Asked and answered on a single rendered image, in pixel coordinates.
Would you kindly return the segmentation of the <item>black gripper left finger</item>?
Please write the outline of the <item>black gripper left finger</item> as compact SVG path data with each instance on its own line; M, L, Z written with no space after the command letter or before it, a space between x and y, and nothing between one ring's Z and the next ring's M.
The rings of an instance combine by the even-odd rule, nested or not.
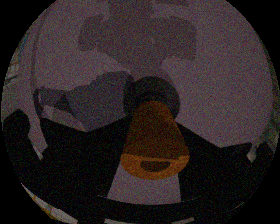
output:
M106 197L120 164L131 119L132 116L127 114L105 127L82 132L52 119L40 118L40 128L47 146L50 144L57 151L84 164L99 196Z

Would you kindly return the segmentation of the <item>orange knob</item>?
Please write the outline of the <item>orange knob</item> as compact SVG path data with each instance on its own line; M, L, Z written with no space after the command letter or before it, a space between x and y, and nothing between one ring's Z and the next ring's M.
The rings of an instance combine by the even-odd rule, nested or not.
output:
M131 176L175 176L189 162L189 149L170 109L159 101L140 104L132 116L120 163Z

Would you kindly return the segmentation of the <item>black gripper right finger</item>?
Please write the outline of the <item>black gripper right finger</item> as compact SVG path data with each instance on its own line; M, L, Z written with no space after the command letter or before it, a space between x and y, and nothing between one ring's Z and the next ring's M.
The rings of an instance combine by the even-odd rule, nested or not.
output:
M232 159L237 159L250 152L252 143L232 144L232 146L216 147L199 134L177 123L182 137L189 149L189 162L177 172L182 201L196 198L196 193L206 187Z

